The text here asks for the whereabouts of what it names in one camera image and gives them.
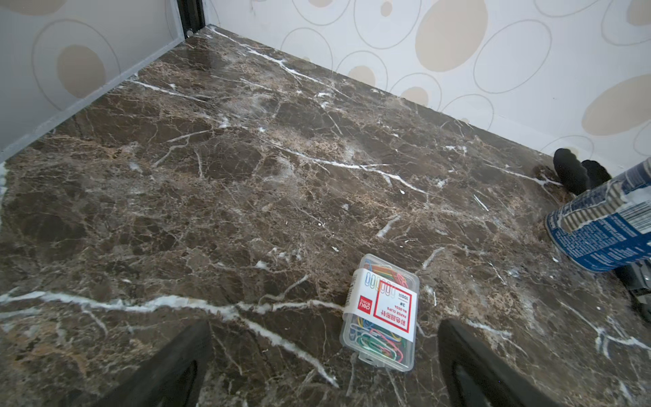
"beige oval pattern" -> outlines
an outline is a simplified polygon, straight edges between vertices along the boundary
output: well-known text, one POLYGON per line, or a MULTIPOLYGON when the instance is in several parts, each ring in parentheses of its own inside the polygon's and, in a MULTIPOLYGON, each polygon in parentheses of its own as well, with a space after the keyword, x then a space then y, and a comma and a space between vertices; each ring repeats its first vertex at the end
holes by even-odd
POLYGON ((328 7, 332 0, 309 0, 310 4, 315 7, 328 7))
POLYGON ((375 74, 373 71, 364 65, 358 65, 348 72, 348 76, 360 82, 364 82, 369 86, 375 86, 375 74))
POLYGON ((626 20, 631 25, 651 24, 651 1, 631 0, 626 11, 626 20))
POLYGON ((59 10, 66 0, 0 0, 0 6, 24 16, 45 16, 59 10))
POLYGON ((421 87, 414 86, 410 87, 406 91, 404 91, 401 95, 401 98, 405 98, 407 100, 411 100, 415 104, 422 105, 422 106, 427 106, 427 104, 430 102, 429 96, 427 96, 427 92, 421 87))
POLYGON ((651 74, 632 77, 601 93, 581 124, 592 135, 625 132, 651 119, 651 74))
POLYGON ((416 32, 416 57, 426 69, 446 72, 466 62, 486 34, 484 0, 439 0, 416 32))
POLYGON ((57 58, 57 75, 63 87, 83 99, 106 83, 106 70, 100 57, 82 45, 65 47, 57 58))
POLYGON ((380 14, 382 14, 383 17, 389 17, 392 11, 393 5, 390 1, 385 1, 382 3, 382 6, 380 6, 380 14))

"plastic box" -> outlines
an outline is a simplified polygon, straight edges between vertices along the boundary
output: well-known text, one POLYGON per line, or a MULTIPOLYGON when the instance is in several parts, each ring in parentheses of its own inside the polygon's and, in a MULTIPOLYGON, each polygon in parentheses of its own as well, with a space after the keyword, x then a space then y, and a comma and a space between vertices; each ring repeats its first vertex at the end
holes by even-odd
MULTIPOLYGON (((374 292, 377 291, 377 298, 380 298, 380 289, 382 289, 382 292, 384 292, 385 287, 390 286, 380 283, 377 288, 373 288, 374 292)), ((355 350, 356 352, 359 352, 360 360, 375 367, 388 367, 401 372, 412 370, 416 349, 415 330, 416 316, 418 315, 417 295, 419 288, 420 281, 415 274, 409 273, 400 267, 391 264, 390 262, 382 260, 377 256, 365 255, 359 263, 359 268, 353 275, 353 283, 351 284, 350 291, 348 293, 348 299, 346 300, 346 308, 344 309, 343 315, 344 326, 341 329, 341 334, 339 336, 341 344, 348 348, 351 348, 352 350, 355 350), (415 294, 413 296, 406 294, 410 296, 409 316, 407 317, 406 326, 409 333, 405 333, 404 335, 411 335, 411 338, 413 339, 412 341, 407 340, 405 337, 396 335, 381 327, 380 325, 371 322, 371 320, 377 321, 376 319, 373 319, 371 315, 374 315, 374 313, 377 312, 377 306, 380 302, 379 300, 375 301, 374 312, 370 312, 371 309, 364 311, 369 314, 368 318, 364 318, 363 316, 358 315, 359 312, 354 309, 358 307, 357 303, 355 303, 352 308, 350 307, 351 296, 355 296, 355 294, 353 294, 353 289, 356 287, 355 282, 358 280, 362 281, 361 274, 365 276, 367 281, 369 280, 369 276, 371 276, 371 278, 375 277, 369 274, 366 270, 370 270, 377 276, 381 277, 378 278, 378 280, 382 279, 385 281, 390 281, 391 284, 396 285, 396 288, 405 287, 413 292, 411 294, 415 294)), ((357 295, 352 301, 360 301, 359 304, 364 305, 362 304, 361 298, 364 297, 357 295)))

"red label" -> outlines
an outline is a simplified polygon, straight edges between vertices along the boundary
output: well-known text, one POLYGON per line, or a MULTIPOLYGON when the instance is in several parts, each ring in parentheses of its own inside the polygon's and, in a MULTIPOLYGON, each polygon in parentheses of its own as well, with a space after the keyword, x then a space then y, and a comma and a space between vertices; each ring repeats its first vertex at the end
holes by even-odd
POLYGON ((370 315, 370 309, 372 306, 373 306, 373 301, 363 296, 359 297, 359 304, 357 304, 357 309, 364 311, 365 313, 370 315))
POLYGON ((380 286, 378 287, 378 296, 375 299, 375 310, 373 311, 373 316, 388 323, 389 325, 393 325, 401 331, 409 333, 409 320, 411 318, 411 294, 405 290, 400 289, 400 287, 394 286, 384 280, 381 280, 380 286), (385 297, 384 295, 380 297, 380 293, 388 293, 392 288, 398 292, 398 301, 388 301, 388 304, 387 301, 381 301, 382 299, 388 299, 389 297, 385 297))

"white marble vein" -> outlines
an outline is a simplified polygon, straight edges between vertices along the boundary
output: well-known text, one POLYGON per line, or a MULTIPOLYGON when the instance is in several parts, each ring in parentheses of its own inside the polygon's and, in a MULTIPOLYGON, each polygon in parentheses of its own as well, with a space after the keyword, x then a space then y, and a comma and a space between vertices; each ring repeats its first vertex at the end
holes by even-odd
POLYGON ((181 96, 182 98, 186 98, 186 99, 190 99, 190 100, 196 100, 197 102, 206 103, 205 100, 193 98, 192 96, 188 96, 186 94, 182 94, 182 93, 179 93, 179 92, 168 91, 167 89, 163 89, 163 88, 158 87, 158 86, 153 86, 153 85, 150 85, 150 84, 145 83, 145 82, 136 81, 134 79, 127 79, 127 82, 136 83, 136 84, 138 84, 140 86, 146 87, 148 89, 152 89, 153 91, 159 91, 159 92, 171 94, 171 95, 174 95, 174 96, 181 96))
POLYGON ((533 178, 531 176, 527 176, 527 175, 524 175, 524 174, 515 173, 513 171, 509 171, 508 169, 503 169, 503 168, 500 168, 500 167, 496 167, 494 165, 490 165, 490 164, 486 164, 486 165, 488 167, 497 168, 498 170, 500 170, 500 171, 502 171, 504 173, 507 173, 507 174, 519 176, 520 178, 526 178, 527 180, 532 180, 533 182, 536 182, 540 186, 545 186, 546 184, 553 184, 553 185, 563 186, 563 184, 561 184, 560 182, 552 181, 552 180, 547 179, 547 178, 545 178, 544 180, 539 180, 537 178, 533 178))
POLYGON ((473 198, 475 198, 475 200, 477 201, 477 203, 478 203, 479 205, 481 205, 483 209, 485 209, 487 212, 489 212, 488 207, 487 207, 486 205, 484 205, 484 203, 483 203, 482 201, 479 200, 479 198, 477 197, 477 195, 473 194, 473 198))
POLYGON ((380 229, 377 233, 376 236, 378 238, 383 238, 389 230, 391 230, 391 227, 393 226, 394 223, 400 220, 400 215, 396 215, 392 220, 390 220, 382 229, 380 229))
POLYGON ((432 262, 432 260, 434 260, 434 257, 436 257, 436 255, 439 254, 440 252, 442 252, 444 249, 445 249, 445 247, 439 247, 439 248, 437 248, 437 249, 434 249, 434 251, 433 251, 432 254, 427 258, 427 260, 425 260, 424 262, 422 262, 422 269, 425 270, 425 269, 427 268, 427 266, 430 265, 430 263, 432 262))
POLYGON ((578 316, 583 322, 588 324, 590 328, 594 329, 594 331, 597 333, 597 338, 594 340, 594 347, 598 353, 601 353, 604 355, 606 358, 610 359, 610 353, 608 351, 608 345, 610 342, 615 342, 618 344, 623 344, 625 346, 634 346, 637 348, 642 348, 646 351, 651 352, 651 346, 648 346, 645 343, 642 343, 640 340, 634 337, 614 337, 612 335, 609 335, 606 333, 606 329, 600 326, 597 326, 593 323, 591 323, 587 318, 585 318, 579 311, 575 310, 574 308, 570 307, 569 305, 561 302, 561 305, 567 309, 569 309, 571 312, 573 312, 576 316, 578 316))
POLYGON ((307 79, 307 80, 312 81, 312 82, 316 82, 316 83, 318 83, 320 85, 323 85, 323 86, 327 87, 328 89, 332 89, 333 91, 335 91, 335 92, 337 92, 337 93, 339 93, 339 94, 341 94, 341 95, 343 95, 345 97, 348 97, 348 95, 346 95, 344 93, 341 93, 339 90, 335 89, 334 87, 332 87, 332 86, 330 86, 330 85, 328 85, 326 83, 321 82, 318 79, 315 79, 315 78, 313 78, 311 76, 302 74, 301 72, 298 72, 295 69, 291 69, 291 68, 287 67, 287 65, 284 64, 284 62, 285 62, 284 59, 276 59, 276 58, 270 57, 269 55, 258 52, 253 47, 251 47, 251 46, 249 46, 247 44, 242 44, 241 42, 237 42, 234 39, 232 39, 231 37, 229 37, 227 35, 224 35, 224 34, 220 33, 219 31, 215 30, 213 27, 208 26, 208 29, 211 30, 215 34, 217 34, 219 36, 222 36, 224 38, 227 38, 227 39, 233 41, 235 44, 246 48, 248 53, 253 54, 253 55, 257 55, 259 57, 262 57, 262 58, 266 59, 267 61, 278 64, 278 66, 280 66, 285 72, 287 72, 291 76, 294 76, 296 79, 303 78, 303 79, 307 79))
POLYGON ((321 302, 318 300, 310 300, 305 303, 276 303, 269 305, 270 308, 267 309, 266 305, 255 305, 255 304, 243 304, 239 303, 236 305, 222 305, 215 306, 209 304, 206 300, 200 300, 197 298, 187 298, 179 296, 162 296, 154 298, 153 300, 144 302, 139 305, 130 305, 122 300, 114 300, 111 302, 99 302, 92 300, 90 298, 76 296, 71 294, 63 294, 58 292, 46 292, 46 291, 32 291, 30 293, 21 295, 21 296, 11 296, 12 291, 0 295, 0 305, 6 305, 9 303, 27 301, 27 300, 40 300, 42 302, 60 302, 65 304, 76 304, 80 305, 82 311, 88 309, 101 309, 104 311, 124 311, 128 313, 151 313, 161 308, 172 308, 172 309, 200 309, 207 313, 213 315, 221 315, 224 321, 233 321, 239 320, 243 322, 250 330, 254 331, 260 336, 267 338, 274 346, 280 346, 285 350, 295 354, 298 358, 310 363, 314 368, 321 374, 321 376, 326 379, 332 386, 339 388, 336 378, 330 376, 324 366, 316 359, 314 356, 308 354, 306 351, 300 349, 293 342, 288 341, 287 339, 277 335, 274 332, 263 328, 259 324, 252 322, 244 317, 242 317, 238 308, 247 309, 254 311, 260 314, 264 314, 267 311, 277 311, 280 309, 287 308, 307 308, 310 306, 323 306, 330 307, 334 309, 342 309, 341 306, 337 304, 321 302))
POLYGON ((372 168, 371 165, 345 164, 345 163, 340 163, 340 162, 337 162, 337 161, 322 160, 320 158, 314 158, 314 157, 307 156, 307 155, 303 154, 302 152, 293 151, 293 150, 290 150, 289 148, 284 148, 283 146, 275 144, 275 143, 272 143, 271 145, 273 145, 274 147, 276 147, 276 148, 278 148, 278 149, 280 149, 282 151, 288 152, 290 154, 293 154, 293 155, 301 157, 301 158, 305 158, 306 160, 312 161, 314 163, 334 165, 335 167, 341 167, 341 168, 347 168, 347 169, 359 169, 359 170, 366 171, 366 172, 369 172, 369 173, 380 174, 381 176, 385 177, 385 179, 399 181, 402 185, 404 185, 405 187, 407 187, 409 189, 420 192, 420 193, 422 193, 424 195, 429 195, 429 193, 423 191, 420 188, 417 188, 417 187, 411 185, 409 182, 402 179, 401 176, 385 173, 384 171, 380 171, 379 169, 372 168))

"white label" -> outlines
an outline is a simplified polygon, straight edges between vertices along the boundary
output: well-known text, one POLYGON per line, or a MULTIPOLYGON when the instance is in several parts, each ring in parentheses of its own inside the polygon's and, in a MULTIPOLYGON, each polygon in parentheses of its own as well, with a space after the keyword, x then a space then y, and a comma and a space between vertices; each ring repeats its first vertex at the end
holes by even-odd
POLYGON ((410 342, 414 341, 418 294, 360 268, 346 299, 344 314, 355 314, 410 342))

